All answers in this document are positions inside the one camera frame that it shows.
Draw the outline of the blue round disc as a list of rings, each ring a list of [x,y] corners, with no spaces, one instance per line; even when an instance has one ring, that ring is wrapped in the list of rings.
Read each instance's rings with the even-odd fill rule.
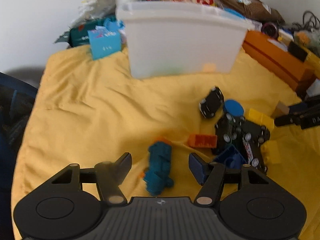
[[[223,112],[234,117],[240,117],[244,115],[245,111],[240,103],[235,100],[228,99],[224,102]]]

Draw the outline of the light blue small carton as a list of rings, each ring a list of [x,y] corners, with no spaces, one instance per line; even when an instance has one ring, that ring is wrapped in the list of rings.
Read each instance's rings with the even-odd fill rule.
[[[106,19],[102,26],[88,31],[92,59],[98,60],[122,50],[126,43],[125,25],[122,21]]]

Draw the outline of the black toy car top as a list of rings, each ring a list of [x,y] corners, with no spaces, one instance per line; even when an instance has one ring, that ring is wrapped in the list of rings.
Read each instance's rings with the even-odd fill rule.
[[[202,116],[206,119],[211,119],[215,116],[218,109],[224,105],[224,96],[219,87],[214,87],[209,94],[200,101],[199,110]]]

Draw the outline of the white plastic bin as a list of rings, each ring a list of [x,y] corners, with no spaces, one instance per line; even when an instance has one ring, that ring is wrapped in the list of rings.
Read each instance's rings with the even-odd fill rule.
[[[231,71],[254,25],[217,7],[182,2],[132,2],[119,6],[131,76]]]

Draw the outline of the brown wooden cube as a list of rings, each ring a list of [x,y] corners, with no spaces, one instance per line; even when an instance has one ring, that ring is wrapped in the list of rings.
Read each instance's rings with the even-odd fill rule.
[[[271,118],[275,119],[280,116],[288,115],[289,112],[290,112],[290,108],[287,105],[285,105],[284,103],[282,103],[281,101],[279,101],[277,103],[273,113],[271,114]]]

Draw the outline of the orange red brick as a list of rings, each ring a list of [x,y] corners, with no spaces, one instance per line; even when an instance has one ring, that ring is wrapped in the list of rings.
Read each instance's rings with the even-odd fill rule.
[[[192,148],[216,148],[217,136],[210,134],[191,134],[189,135],[187,143]]]

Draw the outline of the teal brick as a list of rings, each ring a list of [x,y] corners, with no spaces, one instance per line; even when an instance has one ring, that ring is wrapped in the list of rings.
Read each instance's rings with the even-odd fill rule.
[[[172,146],[164,141],[151,145],[149,167],[144,175],[146,190],[152,196],[160,195],[165,188],[171,188],[174,181],[170,178]]]

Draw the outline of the white crumpled plastic bag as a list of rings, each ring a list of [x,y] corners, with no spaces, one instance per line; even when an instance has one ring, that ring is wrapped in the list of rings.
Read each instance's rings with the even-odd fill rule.
[[[87,21],[103,18],[116,9],[116,0],[83,0],[79,7],[77,18],[69,24],[72,29]]]

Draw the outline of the brown paper bag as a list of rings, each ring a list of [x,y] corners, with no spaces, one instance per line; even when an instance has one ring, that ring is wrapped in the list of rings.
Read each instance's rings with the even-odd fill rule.
[[[232,9],[244,17],[261,23],[284,24],[281,14],[260,0],[220,0],[224,8]]]

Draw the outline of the blue brick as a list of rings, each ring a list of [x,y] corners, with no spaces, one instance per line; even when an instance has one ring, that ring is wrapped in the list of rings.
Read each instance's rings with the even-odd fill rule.
[[[240,169],[248,164],[242,154],[233,146],[229,145],[221,154],[214,158],[214,162],[221,163],[230,169]]]

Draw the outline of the dark blue bag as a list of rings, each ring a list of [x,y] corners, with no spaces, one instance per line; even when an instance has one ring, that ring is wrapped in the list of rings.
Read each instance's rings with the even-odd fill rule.
[[[1,239],[14,239],[11,187],[24,130],[38,89],[1,73]]]

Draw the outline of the yellow cloth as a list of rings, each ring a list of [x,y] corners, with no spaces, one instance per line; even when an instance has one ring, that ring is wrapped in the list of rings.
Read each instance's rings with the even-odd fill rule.
[[[191,134],[212,134],[199,103],[214,87],[244,109],[271,114],[295,92],[241,51],[228,74],[134,79],[127,50],[93,61],[89,48],[48,60],[25,129],[12,185],[17,239],[319,239],[319,128],[275,128],[266,145],[267,174],[226,167],[216,207],[199,207],[201,189],[187,146]],[[146,190],[149,147],[172,146],[171,188]],[[124,206],[100,200],[95,165],[132,156],[119,186]]]

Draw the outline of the yellow long brick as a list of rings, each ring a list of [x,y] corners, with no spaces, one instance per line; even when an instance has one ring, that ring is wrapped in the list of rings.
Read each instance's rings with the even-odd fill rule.
[[[245,118],[255,124],[260,126],[265,126],[267,129],[272,131],[274,129],[274,119],[269,117],[268,115],[261,113],[253,108],[250,108],[245,113]]]

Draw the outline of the black toy car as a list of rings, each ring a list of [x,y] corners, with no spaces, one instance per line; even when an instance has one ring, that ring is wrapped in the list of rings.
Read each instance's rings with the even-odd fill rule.
[[[224,105],[224,96],[219,87],[214,87],[209,94],[200,101],[199,110],[202,116],[206,119],[211,119],[215,116],[218,109]]]
[[[268,168],[264,163],[260,147],[270,139],[270,131],[266,126],[251,121],[245,121],[241,131],[249,165],[267,174]]]

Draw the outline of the dark green box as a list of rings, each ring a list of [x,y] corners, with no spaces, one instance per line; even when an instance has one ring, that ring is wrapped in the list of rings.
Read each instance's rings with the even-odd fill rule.
[[[54,43],[68,43],[71,48],[87,45],[89,44],[88,31],[95,29],[96,26],[103,26],[106,20],[115,21],[115,14],[80,23],[61,34]]]

